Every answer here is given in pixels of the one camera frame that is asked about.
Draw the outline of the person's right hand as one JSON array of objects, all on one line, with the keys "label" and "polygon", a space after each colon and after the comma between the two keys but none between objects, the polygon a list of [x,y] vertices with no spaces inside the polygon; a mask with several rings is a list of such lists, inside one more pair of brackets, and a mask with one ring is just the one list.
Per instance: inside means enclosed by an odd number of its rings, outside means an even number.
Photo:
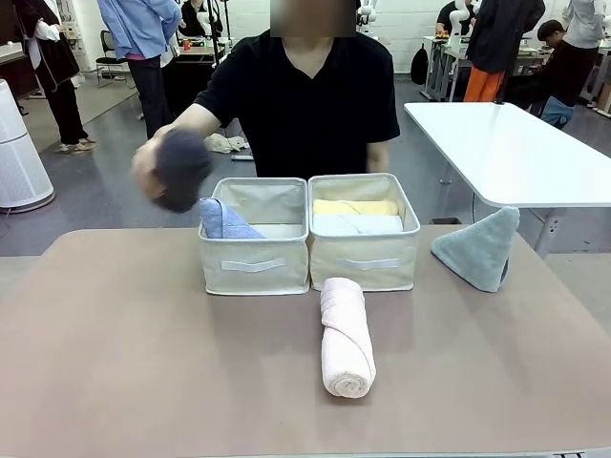
[{"label": "person's right hand", "polygon": [[160,198],[165,186],[157,176],[158,147],[160,137],[153,137],[140,146],[132,159],[132,175],[139,188],[150,199]]}]

